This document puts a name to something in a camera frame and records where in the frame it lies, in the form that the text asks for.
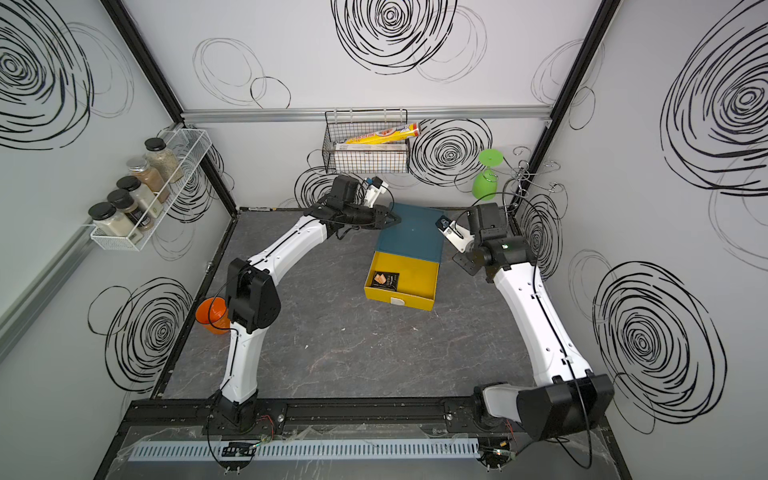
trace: white wire basket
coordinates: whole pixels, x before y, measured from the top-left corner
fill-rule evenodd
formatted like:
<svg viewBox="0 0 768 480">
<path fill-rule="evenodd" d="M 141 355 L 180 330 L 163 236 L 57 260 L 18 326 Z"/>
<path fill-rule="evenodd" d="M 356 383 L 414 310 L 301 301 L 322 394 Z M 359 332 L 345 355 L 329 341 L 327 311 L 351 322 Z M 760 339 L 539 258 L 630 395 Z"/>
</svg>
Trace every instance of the white wire basket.
<svg viewBox="0 0 768 480">
<path fill-rule="evenodd" d="M 166 191 L 169 191 L 170 194 L 168 195 L 168 198 L 165 200 L 164 204 L 161 204 L 156 197 L 152 201 L 153 205 L 160 204 L 160 206 L 163 208 L 163 211 L 159 217 L 153 219 L 154 222 L 151 229 L 145 232 L 140 232 L 143 236 L 139 239 L 138 242 L 133 243 L 128 239 L 133 236 L 137 229 L 136 226 L 134 226 L 133 230 L 131 230 L 127 237 L 113 237 L 111 235 L 107 235 L 107 233 L 104 232 L 101 228 L 95 227 L 94 231 L 91 232 L 91 239 L 98 243 L 98 246 L 104 250 L 133 250 L 136 252 L 141 251 L 141 249 L 147 245 L 150 238 L 152 238 L 154 231 L 163 221 L 168 211 L 172 208 L 174 203 L 176 203 L 176 200 L 184 190 L 184 187 L 187 185 L 187 183 L 189 183 L 190 180 L 192 180 L 197 166 L 200 165 L 200 161 L 203 160 L 203 157 L 206 153 L 208 153 L 208 150 L 211 146 L 208 132 L 196 128 L 180 128 L 176 130 L 173 136 L 167 139 L 165 143 L 168 148 L 170 148 L 174 154 L 176 154 L 176 158 L 179 160 L 179 166 L 176 171 L 180 171 L 183 174 L 183 177 L 174 183 L 171 183 L 170 181 L 165 183 L 164 188 Z M 147 213 L 145 212 L 141 218 L 144 219 L 146 215 Z"/>
</svg>

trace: orange cup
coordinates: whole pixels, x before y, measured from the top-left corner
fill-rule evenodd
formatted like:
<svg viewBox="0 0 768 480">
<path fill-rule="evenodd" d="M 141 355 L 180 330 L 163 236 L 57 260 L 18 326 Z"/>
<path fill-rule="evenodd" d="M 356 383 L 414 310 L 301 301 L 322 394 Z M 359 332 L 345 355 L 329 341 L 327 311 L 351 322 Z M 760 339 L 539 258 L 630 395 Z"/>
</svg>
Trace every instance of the orange cup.
<svg viewBox="0 0 768 480">
<path fill-rule="evenodd" d="M 197 308 L 195 318 L 205 328 L 217 335 L 229 332 L 230 317 L 227 316 L 227 305 L 223 298 L 215 296 L 204 300 Z"/>
</svg>

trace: wire basket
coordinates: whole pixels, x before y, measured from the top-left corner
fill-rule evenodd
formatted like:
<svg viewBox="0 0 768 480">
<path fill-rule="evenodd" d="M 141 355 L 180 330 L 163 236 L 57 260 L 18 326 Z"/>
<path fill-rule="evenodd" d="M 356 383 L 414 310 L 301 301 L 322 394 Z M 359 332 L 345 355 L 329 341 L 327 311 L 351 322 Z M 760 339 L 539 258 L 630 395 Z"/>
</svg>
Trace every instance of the wire basket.
<svg viewBox="0 0 768 480">
<path fill-rule="evenodd" d="M 349 138 L 401 127 L 408 123 L 408 111 L 348 110 L 326 112 L 323 164 L 328 174 L 407 174 L 411 157 L 410 139 L 387 144 L 405 144 L 404 151 L 340 151 L 337 143 Z"/>
<path fill-rule="evenodd" d="M 176 130 L 173 136 L 167 139 L 165 143 L 179 160 L 179 166 L 176 171 L 182 172 L 184 176 L 174 183 L 170 183 L 170 181 L 165 183 L 164 189 L 170 191 L 170 195 L 168 195 L 165 203 L 161 204 L 163 211 L 157 218 L 153 219 L 154 222 L 151 229 L 145 232 L 140 232 L 142 237 L 136 243 L 129 240 L 129 238 L 131 238 L 137 231 L 136 226 L 134 226 L 127 237 L 113 237 L 104 232 L 101 228 L 95 227 L 94 231 L 91 232 L 91 239 L 98 243 L 98 246 L 104 250 L 141 251 L 141 249 L 143 249 L 149 242 L 149 239 L 152 238 L 154 231 L 163 221 L 179 195 L 184 191 L 184 187 L 186 187 L 187 183 L 192 180 L 197 166 L 203 160 L 205 154 L 208 153 L 211 146 L 208 132 L 195 128 L 180 128 Z M 158 204 L 159 202 L 160 201 L 156 197 L 152 200 L 153 205 Z M 141 216 L 141 219 L 144 219 L 146 215 L 145 212 L 144 215 Z"/>
</svg>

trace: spice jar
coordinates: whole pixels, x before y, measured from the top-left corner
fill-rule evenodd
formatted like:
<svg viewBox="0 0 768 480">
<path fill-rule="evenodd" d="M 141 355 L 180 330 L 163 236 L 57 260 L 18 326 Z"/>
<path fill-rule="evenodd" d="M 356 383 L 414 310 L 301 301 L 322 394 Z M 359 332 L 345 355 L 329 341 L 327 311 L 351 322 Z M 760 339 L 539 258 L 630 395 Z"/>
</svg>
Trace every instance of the spice jar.
<svg viewBox="0 0 768 480">
<path fill-rule="evenodd" d="M 127 237 L 136 244 L 144 236 L 122 212 L 108 202 L 99 202 L 88 209 L 88 215 L 108 236 Z"/>
<path fill-rule="evenodd" d="M 152 228 L 153 221 L 149 215 L 139 208 L 139 204 L 126 190 L 118 188 L 107 195 L 107 201 L 113 204 L 118 211 L 123 212 L 128 219 L 136 225 L 136 228 L 147 231 Z"/>
<path fill-rule="evenodd" d="M 131 175 L 141 180 L 145 185 L 149 187 L 156 195 L 157 199 L 164 203 L 168 199 L 169 189 L 163 188 L 165 181 L 157 171 L 157 168 L 149 165 L 149 162 L 144 157 L 131 158 L 125 162 L 128 170 L 131 171 Z"/>
<path fill-rule="evenodd" d="M 154 201 L 154 195 L 152 190 L 148 186 L 141 183 L 141 181 L 132 176 L 122 177 L 117 182 L 118 188 L 126 190 L 139 204 L 139 208 L 147 212 L 152 218 L 158 218 L 163 213 L 163 207 L 160 205 L 160 201 Z"/>
<path fill-rule="evenodd" d="M 179 160 L 174 152 L 165 145 L 162 138 L 150 138 L 144 142 L 144 146 L 148 150 L 144 154 L 144 158 L 149 161 L 150 165 L 157 168 L 165 180 L 170 180 L 172 184 L 175 184 L 183 177 L 179 168 Z"/>
</svg>

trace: black cable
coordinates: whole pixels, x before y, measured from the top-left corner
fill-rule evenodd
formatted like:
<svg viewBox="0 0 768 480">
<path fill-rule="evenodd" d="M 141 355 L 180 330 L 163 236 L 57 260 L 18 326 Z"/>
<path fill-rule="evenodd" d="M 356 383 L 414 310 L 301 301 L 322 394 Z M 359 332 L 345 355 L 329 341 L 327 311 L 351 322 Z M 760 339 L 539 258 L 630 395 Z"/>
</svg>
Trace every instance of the black cable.
<svg viewBox="0 0 768 480">
<path fill-rule="evenodd" d="M 534 296 L 536 297 L 536 301 L 538 302 L 538 305 L 541 308 L 541 312 L 544 314 L 544 318 L 547 319 L 549 328 L 552 329 L 552 332 L 554 333 L 554 337 L 558 340 L 558 343 L 560 344 L 560 351 L 564 356 L 568 356 L 565 353 L 565 345 L 563 345 L 563 342 L 560 340 L 560 336 L 558 335 L 558 332 L 554 329 L 554 326 L 552 325 L 552 321 L 549 319 L 549 315 L 547 315 L 547 310 L 544 308 L 544 304 L 541 303 L 541 299 L 538 297 L 538 292 L 536 291 L 536 269 L 537 267 L 534 266 L 533 278 L 531 280 Z M 588 470 L 592 466 L 592 459 L 594 457 L 592 453 L 592 437 L 590 435 L 590 428 L 589 428 L 589 415 L 587 415 L 587 407 L 584 404 L 584 397 L 581 395 L 581 388 L 578 385 L 578 380 L 576 379 L 576 373 L 574 372 L 574 369 L 571 366 L 571 362 L 566 360 L 565 364 L 568 366 L 568 369 L 571 371 L 571 378 L 574 380 L 574 384 L 576 385 L 576 392 L 578 393 L 578 399 L 579 399 L 579 402 L 581 403 L 581 411 L 584 413 L 584 425 L 587 428 L 587 444 L 589 444 L 589 463 L 586 466 L 582 465 L 576 458 L 574 458 L 571 452 L 565 448 L 565 444 L 561 442 L 559 439 L 557 440 L 560 446 L 563 448 L 563 450 L 565 450 L 565 453 L 567 453 L 568 456 L 571 457 L 571 460 L 573 460 L 576 463 L 576 465 L 582 467 L 584 470 Z"/>
<path fill-rule="evenodd" d="M 458 219 L 461 218 L 463 214 L 466 214 L 467 212 L 469 212 L 475 205 L 478 204 L 478 202 L 480 200 L 482 200 L 482 199 L 484 199 L 486 197 L 490 197 L 491 195 L 497 195 L 497 194 L 501 194 L 502 195 L 502 203 L 504 203 L 504 195 L 517 196 L 517 194 L 510 194 L 510 193 L 507 193 L 507 192 L 492 192 L 490 194 L 483 195 L 479 199 L 475 200 L 475 202 L 472 205 L 470 205 L 469 207 L 467 207 L 464 210 L 462 210 L 462 212 L 460 214 L 458 214 L 458 216 L 455 218 L 455 221 L 458 221 Z M 529 202 L 528 199 L 526 199 L 524 197 L 518 197 L 518 199 L 519 200 L 523 200 L 524 202 L 528 203 L 528 205 L 531 205 L 531 202 Z"/>
<path fill-rule="evenodd" d="M 392 195 L 392 191 L 389 188 L 387 188 L 386 191 L 389 194 L 389 196 L 392 198 L 392 208 L 390 208 L 389 211 L 393 212 L 395 211 L 395 196 Z"/>
<path fill-rule="evenodd" d="M 222 393 L 221 393 L 221 389 L 218 389 L 216 392 L 214 392 L 214 393 L 213 393 L 213 395 L 209 396 L 209 397 L 206 399 L 206 402 L 208 402 L 209 400 L 211 401 L 211 410 L 213 410 L 213 407 L 214 407 L 214 405 L 216 405 L 216 402 L 217 402 L 218 400 L 220 400 L 221 396 L 222 396 Z M 205 439 L 206 439 L 206 442 L 207 442 L 207 444 L 208 444 L 208 452 L 210 453 L 210 456 L 212 456 L 212 457 L 214 458 L 214 461 L 215 461 L 215 462 L 216 462 L 216 463 L 217 463 L 217 464 L 218 464 L 218 465 L 219 465 L 221 468 L 223 468 L 225 471 L 227 471 L 227 472 L 228 472 L 228 471 L 229 471 L 229 467 L 225 466 L 223 463 L 221 463 L 221 462 L 219 461 L 219 459 L 218 459 L 218 458 L 216 457 L 216 455 L 214 454 L 214 448 L 213 448 L 213 447 L 210 445 L 210 417 L 211 417 L 211 416 L 212 416 L 212 415 L 211 415 L 211 413 L 210 413 L 210 410 L 209 410 L 209 412 L 208 412 L 208 417 L 206 418 L 206 421 L 205 421 Z M 246 430 L 246 431 L 244 431 L 244 432 L 238 432 L 237 434 L 238 434 L 238 435 L 245 435 L 245 434 L 247 434 L 248 432 L 250 432 L 251 430 L 253 430 L 253 427 L 255 427 L 255 426 L 256 426 L 256 424 L 257 424 L 258 422 L 259 422 L 259 419 L 258 419 L 258 418 L 255 418 L 255 419 L 253 420 L 253 424 L 252 424 L 252 425 L 251 425 L 251 426 L 248 428 L 248 430 Z M 259 446 L 259 445 L 261 445 L 261 440 L 259 440 L 258 442 L 256 442 L 256 443 L 254 443 L 254 444 L 253 444 L 253 453 L 251 453 L 251 454 L 250 454 L 250 458 L 248 459 L 248 462 L 246 462 L 246 464 L 245 464 L 245 465 L 242 465 L 241 467 L 239 467 L 240 469 L 242 469 L 242 468 L 246 468 L 248 465 L 250 465 L 250 463 L 253 461 L 253 457 L 255 457 L 255 456 L 256 456 L 256 447 L 257 447 L 257 446 Z"/>
<path fill-rule="evenodd" d="M 280 248 L 280 246 L 281 246 L 281 245 L 283 245 L 283 243 L 285 243 L 286 241 L 288 241 L 288 239 L 289 239 L 289 238 L 291 238 L 293 235 L 295 235 L 297 232 L 299 232 L 301 229 L 303 229 L 304 227 L 306 227 L 307 225 L 309 225 L 310 223 L 312 223 L 312 222 L 313 222 L 313 221 L 315 221 L 315 220 L 318 220 L 318 219 L 317 219 L 317 218 L 313 218 L 312 220 L 309 220 L 309 221 L 305 222 L 305 223 L 304 223 L 304 224 L 303 224 L 301 227 L 299 227 L 298 229 L 294 230 L 294 231 L 293 231 L 293 232 L 292 232 L 292 233 L 291 233 L 291 234 L 290 234 L 288 237 L 285 237 L 285 238 L 283 239 L 283 241 L 282 241 L 282 242 L 278 243 L 278 244 L 277 244 L 277 245 L 276 245 L 276 246 L 275 246 L 275 247 L 274 247 L 272 250 L 270 250 L 270 252 L 269 252 L 267 255 L 265 255 L 263 259 L 259 260 L 258 262 L 254 263 L 253 265 L 252 265 L 252 264 L 250 264 L 250 263 L 248 263 L 248 264 L 246 264 L 245 266 L 243 266 L 243 268 L 241 268 L 240 270 L 238 270 L 238 271 L 237 271 L 237 273 L 236 273 L 234 276 L 232 276 L 230 279 L 228 279 L 226 282 L 224 282 L 224 285 L 222 285 L 222 286 L 221 286 L 221 288 L 219 288 L 219 290 L 217 290 L 217 291 L 216 291 L 216 294 L 213 296 L 213 298 L 216 298 L 216 297 L 218 297 L 218 296 L 219 296 L 219 294 L 221 293 L 221 291 L 222 291 L 222 290 L 224 290 L 224 288 L 225 288 L 225 287 L 226 287 L 226 286 L 227 286 L 227 285 L 228 285 L 228 284 L 229 284 L 229 283 L 230 283 L 232 280 L 234 280 L 234 279 L 236 279 L 237 277 L 239 277 L 239 276 L 240 276 L 240 274 L 241 274 L 241 273 L 242 273 L 242 272 L 243 272 L 243 271 L 244 271 L 246 268 L 248 268 L 248 267 L 250 267 L 250 266 L 256 266 L 256 265 L 258 265 L 259 263 L 261 263 L 261 262 L 265 261 L 269 255 L 271 255 L 272 253 L 274 253 L 274 251 L 275 251 L 275 250 L 277 250 L 278 248 Z M 233 331 L 233 332 L 235 332 L 235 333 L 237 334 L 237 339 L 235 340 L 235 345 L 234 345 L 234 348 L 233 348 L 233 351 L 232 351 L 232 364 L 230 365 L 230 372 L 229 372 L 229 375 L 232 375 L 232 372 L 234 371 L 234 367 L 235 367 L 235 362 L 234 362 L 234 359 L 235 359 L 235 355 L 237 354 L 237 344 L 238 344 L 237 340 L 239 340 L 239 339 L 240 339 L 240 332 L 238 332 L 236 329 L 234 329 L 234 328 L 231 328 L 231 327 L 228 327 L 228 328 L 220 328 L 220 327 L 218 327 L 218 326 L 215 326 L 215 325 L 214 325 L 214 323 L 210 321 L 210 313 L 211 313 L 211 310 L 213 309 L 213 307 L 214 307 L 214 302 L 213 302 L 213 301 L 211 301 L 211 302 L 210 302 L 210 305 L 208 306 L 208 325 L 212 326 L 214 329 L 217 329 L 217 330 L 229 330 L 229 331 Z"/>
<path fill-rule="evenodd" d="M 536 443 L 535 441 L 530 441 L 530 442 L 526 443 L 525 445 L 523 445 L 523 448 L 519 449 L 519 450 L 518 450 L 518 451 L 515 453 L 515 456 L 517 456 L 517 455 L 520 455 L 521 453 L 523 453 L 523 450 L 525 450 L 526 448 L 530 447 L 531 445 L 533 445 L 533 444 L 535 444 L 535 443 Z"/>
<path fill-rule="evenodd" d="M 344 240 L 344 237 L 346 237 L 346 235 L 349 233 L 350 230 L 360 230 L 360 227 L 355 225 L 355 226 L 352 226 L 352 227 L 344 230 L 344 233 L 341 234 L 341 237 L 339 236 L 340 230 L 337 230 L 336 231 L 336 238 L 339 239 L 339 240 Z"/>
</svg>

